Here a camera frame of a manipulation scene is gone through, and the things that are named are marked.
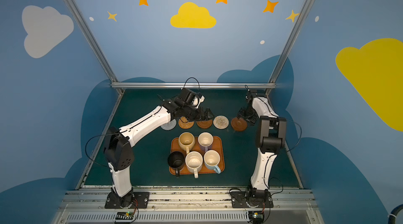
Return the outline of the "cream yellow mug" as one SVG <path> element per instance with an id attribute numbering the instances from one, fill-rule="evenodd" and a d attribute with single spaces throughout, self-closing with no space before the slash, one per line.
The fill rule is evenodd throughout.
<path id="1" fill-rule="evenodd" d="M 178 138 L 178 144 L 182 150 L 186 152 L 186 155 L 191 152 L 195 146 L 195 137 L 192 133 L 184 132 Z"/>

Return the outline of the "multicolour woven coaster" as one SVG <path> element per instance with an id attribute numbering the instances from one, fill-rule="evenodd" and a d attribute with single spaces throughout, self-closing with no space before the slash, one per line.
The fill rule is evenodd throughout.
<path id="1" fill-rule="evenodd" d="M 229 120 L 227 117 L 220 115 L 214 118 L 213 124 L 217 129 L 226 129 L 229 125 Z"/>

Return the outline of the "grey woven coaster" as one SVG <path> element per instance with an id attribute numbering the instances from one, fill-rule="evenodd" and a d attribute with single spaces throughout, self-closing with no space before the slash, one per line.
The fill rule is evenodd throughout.
<path id="1" fill-rule="evenodd" d="M 161 125 L 161 129 L 163 129 L 163 130 L 172 130 L 172 129 L 174 129 L 176 127 L 176 124 L 177 124 L 176 119 L 173 119 L 170 122 Z"/>

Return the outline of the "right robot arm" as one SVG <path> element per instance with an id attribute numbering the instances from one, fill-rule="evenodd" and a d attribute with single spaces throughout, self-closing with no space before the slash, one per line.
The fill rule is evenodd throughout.
<path id="1" fill-rule="evenodd" d="M 251 126 L 258 126 L 255 139 L 258 156 L 246 190 L 246 200 L 265 203 L 271 199 L 269 177 L 274 161 L 284 147 L 287 123 L 270 106 L 269 100 L 256 90 L 247 88 L 246 102 L 247 106 L 239 110 L 237 117 Z"/>

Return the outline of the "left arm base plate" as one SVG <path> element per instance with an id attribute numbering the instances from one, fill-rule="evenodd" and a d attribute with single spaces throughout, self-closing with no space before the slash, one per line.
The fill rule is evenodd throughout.
<path id="1" fill-rule="evenodd" d="M 146 209 L 149 202 L 149 192 L 129 192 L 119 197 L 114 191 L 107 196 L 105 209 Z"/>

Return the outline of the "rattan woven coaster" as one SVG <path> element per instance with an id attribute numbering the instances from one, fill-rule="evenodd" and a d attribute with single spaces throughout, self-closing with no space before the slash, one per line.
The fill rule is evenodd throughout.
<path id="1" fill-rule="evenodd" d="M 178 120 L 178 125 L 182 129 L 190 129 L 194 126 L 194 122 L 190 122 L 186 117 L 182 116 Z"/>

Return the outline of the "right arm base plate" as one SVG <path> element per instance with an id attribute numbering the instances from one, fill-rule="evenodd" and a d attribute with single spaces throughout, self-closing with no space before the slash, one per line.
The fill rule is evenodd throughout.
<path id="1" fill-rule="evenodd" d="M 273 208 L 271 194 L 267 190 L 231 191 L 233 208 Z"/>

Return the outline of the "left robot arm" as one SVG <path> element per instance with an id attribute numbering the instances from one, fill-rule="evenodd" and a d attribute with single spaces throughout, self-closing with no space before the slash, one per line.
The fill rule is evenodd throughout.
<path id="1" fill-rule="evenodd" d="M 135 206 L 130 181 L 130 166 L 134 162 L 132 148 L 149 133 L 173 119 L 184 117 L 188 122 L 212 120 L 214 115 L 211 110 L 201 107 L 204 99 L 202 93 L 183 87 L 179 95 L 163 99 L 159 106 L 137 121 L 118 129 L 108 129 L 103 153 L 113 184 L 106 208 L 125 209 Z"/>

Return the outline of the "brown wooden coaster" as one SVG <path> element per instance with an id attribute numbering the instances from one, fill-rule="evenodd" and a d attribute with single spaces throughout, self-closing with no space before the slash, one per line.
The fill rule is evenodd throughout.
<path id="1" fill-rule="evenodd" d="M 235 131 L 242 132 L 248 127 L 248 124 L 244 119 L 234 117 L 231 120 L 231 126 Z"/>
<path id="2" fill-rule="evenodd" d="M 197 126 L 202 129 L 208 129 L 213 125 L 213 120 L 197 121 Z"/>

